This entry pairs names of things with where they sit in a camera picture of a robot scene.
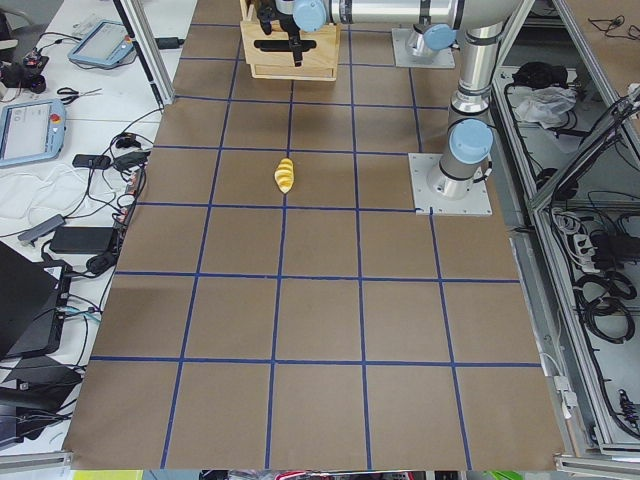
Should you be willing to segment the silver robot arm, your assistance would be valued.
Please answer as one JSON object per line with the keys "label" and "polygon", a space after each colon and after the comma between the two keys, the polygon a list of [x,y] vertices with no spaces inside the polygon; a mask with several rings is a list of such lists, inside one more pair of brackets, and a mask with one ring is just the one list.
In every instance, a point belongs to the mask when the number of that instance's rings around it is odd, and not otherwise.
{"label": "silver robot arm", "polygon": [[415,24],[405,41],[405,50],[412,59],[430,61],[442,50],[451,47],[456,35],[457,31],[446,24]]}
{"label": "silver robot arm", "polygon": [[441,202],[460,201],[489,178],[488,124],[503,31],[517,1],[243,1],[241,38],[254,76],[313,80],[313,60],[333,59],[339,28],[382,26],[392,63],[437,99],[451,96],[443,153],[413,184]]}

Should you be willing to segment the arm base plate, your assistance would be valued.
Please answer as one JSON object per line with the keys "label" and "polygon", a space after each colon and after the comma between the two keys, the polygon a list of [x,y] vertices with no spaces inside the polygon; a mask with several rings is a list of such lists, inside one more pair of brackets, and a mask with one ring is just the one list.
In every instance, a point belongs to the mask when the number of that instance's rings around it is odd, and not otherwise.
{"label": "arm base plate", "polygon": [[477,166],[474,176],[453,180],[440,169],[442,155],[409,153],[414,211],[417,215],[488,217],[493,214],[484,171]]}
{"label": "arm base plate", "polygon": [[457,32],[448,25],[393,28],[394,62],[401,68],[453,69],[452,45]]}

